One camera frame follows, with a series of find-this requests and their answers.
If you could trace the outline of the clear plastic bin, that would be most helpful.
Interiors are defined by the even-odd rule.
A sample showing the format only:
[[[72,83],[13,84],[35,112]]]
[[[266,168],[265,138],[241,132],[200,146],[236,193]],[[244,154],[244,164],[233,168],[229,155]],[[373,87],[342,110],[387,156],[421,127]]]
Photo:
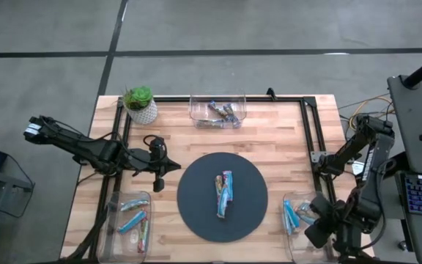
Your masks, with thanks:
[[[295,264],[336,264],[338,261],[338,253],[332,247],[331,241],[321,248],[317,249],[306,237],[304,231],[310,225],[306,224],[299,217],[300,226],[292,228],[292,234],[287,235],[284,223],[284,201],[289,200],[295,212],[296,207],[303,202],[311,203],[311,200],[316,196],[315,193],[294,194],[286,193],[281,203],[281,218],[284,228],[284,240],[287,257]],[[317,214],[311,211],[308,216],[319,218]]]
[[[216,106],[223,109],[223,106],[230,103],[241,126],[247,116],[245,94],[230,95],[191,95],[189,100],[189,116],[195,122],[197,120],[226,120],[208,108],[208,103],[213,100]]]
[[[122,212],[120,210],[121,204],[133,199],[147,199],[149,204],[136,208],[135,210]],[[107,204],[106,219],[100,230],[99,246],[97,248],[97,260],[100,264],[141,264],[145,261],[149,248],[149,234],[152,225],[151,209],[151,196],[145,191],[134,191],[132,193],[115,191],[111,195]],[[141,222],[125,234],[117,232],[118,227],[131,220],[140,210],[147,212],[147,219],[149,220],[147,250],[144,254],[138,253]]]

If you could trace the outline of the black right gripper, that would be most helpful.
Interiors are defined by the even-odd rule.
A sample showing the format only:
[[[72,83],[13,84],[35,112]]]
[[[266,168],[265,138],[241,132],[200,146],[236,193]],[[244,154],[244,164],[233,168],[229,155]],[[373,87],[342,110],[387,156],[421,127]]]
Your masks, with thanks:
[[[309,207],[319,217],[333,215],[333,205],[322,193],[316,194]],[[356,213],[356,202],[352,200],[342,203],[339,200],[335,209],[333,248],[339,253],[361,253],[361,237],[365,226],[362,218]],[[327,220],[317,219],[306,228],[304,234],[317,249],[321,249],[332,234],[332,225]]]

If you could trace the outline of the granola bar dark-blue-ended wrapper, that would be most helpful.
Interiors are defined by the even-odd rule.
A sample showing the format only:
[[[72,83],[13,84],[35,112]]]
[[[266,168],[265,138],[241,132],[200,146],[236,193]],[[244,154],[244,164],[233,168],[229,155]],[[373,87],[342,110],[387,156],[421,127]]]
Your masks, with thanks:
[[[212,111],[214,111],[216,114],[218,114],[223,119],[226,119],[228,117],[228,113],[225,110],[217,107],[215,101],[213,101],[213,100],[211,100],[208,103],[208,108],[211,109]]]
[[[226,120],[197,120],[195,127],[200,129],[238,129],[241,127],[241,123]]]
[[[238,127],[240,125],[240,121],[236,117],[232,105],[230,103],[224,105],[223,110],[226,112],[226,120],[231,122],[234,127]]]

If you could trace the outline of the round dark blue woven placemat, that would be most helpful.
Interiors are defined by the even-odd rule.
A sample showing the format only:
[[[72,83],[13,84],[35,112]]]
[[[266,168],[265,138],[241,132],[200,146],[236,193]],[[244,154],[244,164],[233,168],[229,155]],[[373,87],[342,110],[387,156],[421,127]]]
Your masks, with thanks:
[[[232,173],[233,198],[218,217],[215,178]],[[253,163],[234,153],[211,153],[195,160],[183,173],[177,204],[187,227],[206,241],[228,243],[252,233],[268,206],[267,186]]]

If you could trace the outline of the potted succulent white patterned pot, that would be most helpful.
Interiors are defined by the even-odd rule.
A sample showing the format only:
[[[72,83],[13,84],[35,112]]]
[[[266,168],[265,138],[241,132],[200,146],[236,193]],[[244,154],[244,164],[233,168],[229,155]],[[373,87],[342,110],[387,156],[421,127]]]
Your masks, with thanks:
[[[158,108],[149,87],[126,89],[122,103],[132,121],[148,125],[158,117]]]

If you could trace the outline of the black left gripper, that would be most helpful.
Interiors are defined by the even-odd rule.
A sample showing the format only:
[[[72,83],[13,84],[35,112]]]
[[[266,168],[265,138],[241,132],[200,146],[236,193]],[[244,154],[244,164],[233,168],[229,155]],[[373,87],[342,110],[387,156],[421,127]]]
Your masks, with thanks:
[[[133,148],[125,151],[125,169],[155,173],[153,191],[159,193],[165,186],[163,179],[165,173],[181,169],[181,165],[167,158],[167,150],[162,147],[154,148],[152,151]]]

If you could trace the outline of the black diagonal stand beam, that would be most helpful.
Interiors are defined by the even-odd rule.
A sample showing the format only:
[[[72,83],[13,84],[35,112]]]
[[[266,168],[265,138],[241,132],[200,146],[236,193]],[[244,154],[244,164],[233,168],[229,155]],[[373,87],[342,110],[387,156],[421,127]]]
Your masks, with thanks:
[[[409,171],[410,165],[407,159],[407,154],[405,152],[399,153],[392,158],[390,158],[385,167],[384,178],[389,178],[394,176],[397,172],[400,171]]]

